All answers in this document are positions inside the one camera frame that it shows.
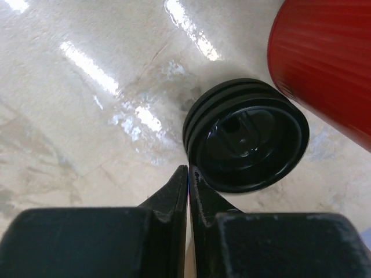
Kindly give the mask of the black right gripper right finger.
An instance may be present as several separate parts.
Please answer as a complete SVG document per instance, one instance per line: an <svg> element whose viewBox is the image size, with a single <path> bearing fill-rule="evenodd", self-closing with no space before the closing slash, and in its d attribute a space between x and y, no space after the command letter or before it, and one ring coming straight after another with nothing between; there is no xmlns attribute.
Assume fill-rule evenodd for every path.
<svg viewBox="0 0 371 278"><path fill-rule="evenodd" d="M188 172L197 277L369 277L370 256L346 217L244 213Z"/></svg>

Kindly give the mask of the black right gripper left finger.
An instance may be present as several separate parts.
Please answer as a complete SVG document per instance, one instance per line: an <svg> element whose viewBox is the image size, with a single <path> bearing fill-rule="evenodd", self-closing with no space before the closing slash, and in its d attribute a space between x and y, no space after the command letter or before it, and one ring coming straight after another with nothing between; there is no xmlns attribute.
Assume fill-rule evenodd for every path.
<svg viewBox="0 0 371 278"><path fill-rule="evenodd" d="M29 209L1 240L2 277L183 277L188 168L136 207Z"/></svg>

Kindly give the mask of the black cup lid top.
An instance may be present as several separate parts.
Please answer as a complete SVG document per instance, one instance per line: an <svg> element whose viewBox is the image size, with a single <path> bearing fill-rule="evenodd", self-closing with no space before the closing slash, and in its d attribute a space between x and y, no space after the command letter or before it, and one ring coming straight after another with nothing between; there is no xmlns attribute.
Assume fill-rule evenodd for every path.
<svg viewBox="0 0 371 278"><path fill-rule="evenodd" d="M280 181L301 161L310 138L304 114L277 98L226 101L194 120L184 142L188 161L224 193Z"/></svg>

